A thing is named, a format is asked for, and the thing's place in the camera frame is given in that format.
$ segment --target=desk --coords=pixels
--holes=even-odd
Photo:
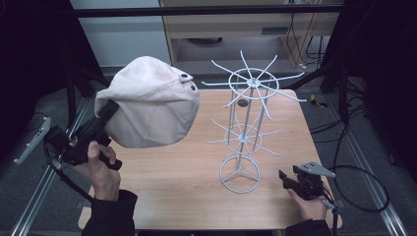
[[[292,90],[283,92],[296,96]],[[127,149],[114,142],[120,170],[121,188],[139,196],[135,209],[136,228],[158,230],[283,229],[301,220],[297,206],[289,198],[278,170],[295,178],[292,165],[309,161],[320,163],[300,104],[275,95],[268,100],[272,118],[264,118],[261,132],[282,130],[264,136],[263,147],[252,157],[261,170],[261,183],[248,194],[236,194],[219,178],[222,161],[230,153],[222,140],[224,130],[211,122],[228,125],[229,90],[201,90],[200,110],[187,137],[167,147]],[[254,101],[253,116],[262,108]],[[236,108],[238,115],[246,108]],[[84,208],[79,225],[84,227],[90,209]]]

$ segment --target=sleeve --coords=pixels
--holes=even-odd
[[[287,236],[331,236],[325,220],[305,220],[285,229]]]
[[[118,202],[93,199],[91,217],[82,236],[134,236],[133,214],[137,199],[126,190],[120,190]]]

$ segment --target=cable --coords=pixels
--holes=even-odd
[[[50,155],[49,150],[47,149],[45,143],[43,143],[43,152],[45,153],[47,163],[52,167],[52,169],[61,178],[61,180],[64,181],[64,183],[67,184],[71,189],[75,190],[77,193],[79,193],[81,196],[83,196],[86,200],[88,200],[89,202],[92,202],[92,196],[91,195],[89,195],[80,186],[78,186],[76,183],[74,183],[64,173],[64,171],[61,168],[58,168],[58,167],[55,166],[55,163],[59,162],[59,161],[57,160],[57,158],[54,158],[53,156]]]
[[[324,37],[320,36],[320,43],[319,43],[319,51],[318,52],[309,52],[309,48],[312,44],[313,41],[313,36],[310,37],[309,43],[307,44],[307,48],[306,48],[306,55],[308,58],[315,60],[316,62],[316,68],[319,69],[320,66],[322,66],[322,55],[324,55],[324,53],[322,52],[322,49],[324,47]]]
[[[361,97],[359,97],[359,96],[352,97],[348,100],[348,103],[350,103],[352,100],[357,99],[357,98],[361,98]],[[357,114],[356,115],[353,115],[353,114],[356,111],[358,111],[360,109],[364,109],[364,108],[366,108],[364,105],[359,105],[358,107],[354,108],[353,110],[351,110],[349,112],[349,118],[354,118]],[[337,124],[339,124],[341,122],[342,122],[342,120],[338,119],[338,120],[336,120],[334,122],[331,122],[331,123],[328,123],[328,124],[324,124],[324,125],[321,125],[321,126],[318,126],[318,127],[315,127],[315,128],[310,128],[309,130],[312,131],[312,132],[310,132],[310,134],[314,135],[314,134],[317,134],[317,133],[320,133],[320,132],[324,132],[326,130],[329,130],[329,129],[333,128],[334,126],[336,126]]]
[[[287,47],[288,47],[289,52],[291,53],[291,57],[294,60],[294,63],[297,63],[297,60],[295,59],[295,56],[292,53],[292,50],[290,49],[290,46],[289,46],[289,35],[292,32],[292,34],[294,36],[295,44],[297,45],[298,56],[303,61],[304,66],[307,66],[307,65],[313,64],[314,62],[306,62],[304,60],[304,58],[303,58],[303,55],[302,55],[301,49],[300,49],[300,45],[298,44],[297,36],[295,35],[295,30],[294,30],[294,16],[295,16],[295,14],[294,13],[291,13],[291,21],[290,21],[290,25],[289,25],[288,32],[287,32],[287,35],[286,35],[286,44],[287,44]]]
[[[336,142],[338,141],[338,139],[335,140],[328,140],[328,141],[314,141],[315,144],[324,144],[324,143],[331,143],[331,142]]]
[[[331,195],[330,191],[328,190],[328,188],[323,188],[323,196],[325,196],[325,198],[328,200],[328,202],[333,205],[333,210],[331,211],[331,213],[333,214],[333,226],[331,229],[331,235],[332,236],[336,236],[337,235],[337,221],[338,221],[338,206],[334,203],[334,198]]]
[[[359,208],[359,209],[361,209],[361,210],[363,210],[363,211],[366,211],[366,212],[370,212],[370,213],[378,213],[378,212],[381,212],[381,211],[383,211],[384,209],[386,209],[387,208],[387,206],[389,205],[389,193],[388,193],[388,190],[387,190],[387,187],[374,175],[374,174],[372,174],[371,172],[369,172],[369,171],[367,171],[367,170],[365,170],[365,169],[362,169],[362,168],[359,168],[359,167],[357,167],[357,166],[353,166],[353,165],[336,165],[336,163],[337,163],[337,158],[338,158],[338,153],[339,153],[339,151],[340,151],[340,146],[341,146],[341,141],[343,140],[343,137],[347,134],[347,130],[348,130],[348,128],[349,128],[349,126],[348,125],[345,125],[344,126],[344,128],[343,128],[343,131],[342,131],[342,133],[341,133],[341,135],[340,135],[340,138],[339,138],[339,141],[338,141],[338,143],[337,143],[337,147],[336,147],[336,152],[335,152],[335,154],[334,154],[334,159],[333,159],[333,167],[331,167],[331,168],[329,168],[328,170],[333,170],[333,173],[335,173],[335,170],[336,169],[339,169],[339,168],[348,168],[348,169],[353,169],[353,170],[357,170],[357,171],[361,171],[361,172],[364,172],[365,174],[367,174],[367,175],[369,175],[369,176],[371,176],[375,181],[377,181],[377,183],[381,186],[381,187],[383,187],[383,189],[384,189],[384,192],[385,192],[385,194],[386,194],[386,202],[384,203],[384,205],[382,206],[382,207],[380,207],[380,208],[377,208],[377,209],[372,209],[372,208],[364,208],[364,207],[362,207],[362,206],[359,206],[359,205],[357,205],[357,204],[355,204],[355,203],[353,203],[353,201],[351,201],[351,200],[349,200],[347,197],[346,197],[346,195],[343,193],[343,191],[341,191],[341,189],[340,189],[340,187],[339,187],[339,185],[338,185],[338,182],[337,182],[337,179],[336,178],[334,178],[333,179],[333,181],[334,181],[334,185],[335,185],[335,187],[336,187],[336,190],[340,193],[340,195],[348,202],[348,203],[350,203],[351,205],[353,205],[354,207],[357,207],[357,208]]]

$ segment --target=wrist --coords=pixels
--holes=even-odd
[[[107,186],[93,186],[94,197],[102,201],[118,202],[119,200],[119,185],[110,184]]]

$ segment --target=human hand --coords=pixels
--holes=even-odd
[[[111,147],[104,147],[96,141],[89,143],[89,161],[74,166],[74,169],[86,177],[94,188],[94,197],[99,200],[117,202],[119,198],[120,173],[109,169],[98,159],[100,152],[109,158],[111,164],[116,161],[116,152]]]
[[[291,199],[297,204],[300,209],[301,217],[304,220],[313,219],[320,220],[326,219],[327,207],[323,204],[324,196],[318,197],[313,200],[303,200],[292,189],[288,189],[288,194]]]

